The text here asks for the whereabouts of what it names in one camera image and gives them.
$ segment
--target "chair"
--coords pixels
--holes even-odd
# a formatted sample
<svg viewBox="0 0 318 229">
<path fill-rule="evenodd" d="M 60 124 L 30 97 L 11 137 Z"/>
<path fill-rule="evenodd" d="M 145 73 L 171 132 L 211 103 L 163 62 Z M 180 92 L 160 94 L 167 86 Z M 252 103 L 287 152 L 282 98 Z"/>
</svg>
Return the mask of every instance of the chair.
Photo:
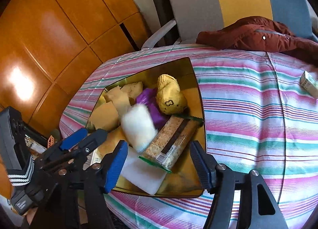
<svg viewBox="0 0 318 229">
<path fill-rule="evenodd" d="M 180 35 L 177 43 L 195 43 L 199 32 L 220 30 L 248 16 L 282 22 L 296 36 L 318 42 L 306 0 L 170 0 L 170 4 L 174 19 L 156 31 L 142 49 L 153 48 L 175 25 Z"/>
</svg>

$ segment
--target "wooden cabinet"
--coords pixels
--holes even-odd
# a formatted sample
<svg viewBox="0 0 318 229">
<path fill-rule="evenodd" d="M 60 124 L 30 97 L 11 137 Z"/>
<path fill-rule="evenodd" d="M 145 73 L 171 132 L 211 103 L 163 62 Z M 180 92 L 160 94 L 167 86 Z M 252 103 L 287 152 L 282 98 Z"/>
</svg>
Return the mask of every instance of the wooden cabinet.
<svg viewBox="0 0 318 229">
<path fill-rule="evenodd" d="M 146 31 L 133 0 L 11 0 L 0 16 L 0 110 L 11 105 L 49 136 L 90 74 L 141 47 Z M 10 197 L 1 163 L 0 179 Z"/>
</svg>

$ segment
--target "beige foam block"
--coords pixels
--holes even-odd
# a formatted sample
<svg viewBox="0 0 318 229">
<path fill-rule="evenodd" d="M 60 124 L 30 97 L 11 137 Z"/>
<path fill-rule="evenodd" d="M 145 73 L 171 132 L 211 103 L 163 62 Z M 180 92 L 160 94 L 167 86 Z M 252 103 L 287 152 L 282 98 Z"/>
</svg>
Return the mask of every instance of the beige foam block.
<svg viewBox="0 0 318 229">
<path fill-rule="evenodd" d="M 121 127 L 119 126 L 117 129 L 108 133 L 106 141 L 97 148 L 100 158 L 103 158 L 106 154 L 113 152 L 120 140 L 127 141 Z"/>
<path fill-rule="evenodd" d="M 104 95 L 104 98 L 106 102 L 112 101 L 118 112 L 119 117 L 123 116 L 130 108 L 128 94 L 121 91 L 119 86 L 108 91 Z"/>
<path fill-rule="evenodd" d="M 94 124 L 96 129 L 110 131 L 118 127 L 119 116 L 114 104 L 108 102 L 96 108 L 88 121 Z"/>
<path fill-rule="evenodd" d="M 137 82 L 137 83 L 131 83 L 124 85 L 121 89 L 121 91 L 126 92 L 128 94 L 128 97 L 136 100 L 136 97 L 141 94 L 143 91 L 143 83 Z"/>
</svg>

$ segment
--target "barcode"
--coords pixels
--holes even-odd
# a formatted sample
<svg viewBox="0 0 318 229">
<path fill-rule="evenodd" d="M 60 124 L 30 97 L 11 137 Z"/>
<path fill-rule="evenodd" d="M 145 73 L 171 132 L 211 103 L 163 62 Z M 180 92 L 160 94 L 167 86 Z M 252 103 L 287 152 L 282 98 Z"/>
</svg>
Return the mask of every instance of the barcode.
<svg viewBox="0 0 318 229">
<path fill-rule="evenodd" d="M 175 149 L 175 145 L 172 145 L 171 148 L 169 149 L 168 153 L 166 153 L 166 154 L 160 153 L 159 156 L 157 156 L 157 158 L 156 158 L 158 163 L 163 165 L 163 163 L 167 160 L 167 158 L 170 156 L 172 151 L 174 151 L 174 149 Z"/>
</svg>

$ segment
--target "golden tray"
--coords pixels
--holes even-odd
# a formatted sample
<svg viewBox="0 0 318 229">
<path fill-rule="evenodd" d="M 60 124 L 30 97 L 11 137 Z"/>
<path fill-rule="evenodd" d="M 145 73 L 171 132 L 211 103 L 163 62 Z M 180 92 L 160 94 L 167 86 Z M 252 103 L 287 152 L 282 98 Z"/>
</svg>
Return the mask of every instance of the golden tray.
<svg viewBox="0 0 318 229">
<path fill-rule="evenodd" d="M 144 88 L 155 88 L 157 87 L 158 77 L 162 74 L 169 74 L 177 79 L 182 93 L 187 98 L 190 115 L 203 118 L 204 111 L 201 94 L 189 58 L 182 58 L 157 65 L 107 86 L 99 97 L 94 109 L 105 103 L 103 95 L 112 88 L 117 86 L 122 87 L 126 84 L 139 81 L 143 83 Z M 203 149 L 206 150 L 206 133 L 204 126 L 198 128 L 192 139 L 198 140 Z M 113 151 L 117 143 L 118 142 L 114 142 L 114 144 L 109 145 L 109 152 Z M 119 176 L 116 187 L 113 190 L 139 196 L 166 198 L 194 198 L 199 197 L 203 193 L 199 177 L 190 157 L 189 144 L 171 170 L 172 173 L 166 175 L 155 195 L 147 194 L 122 176 Z"/>
</svg>

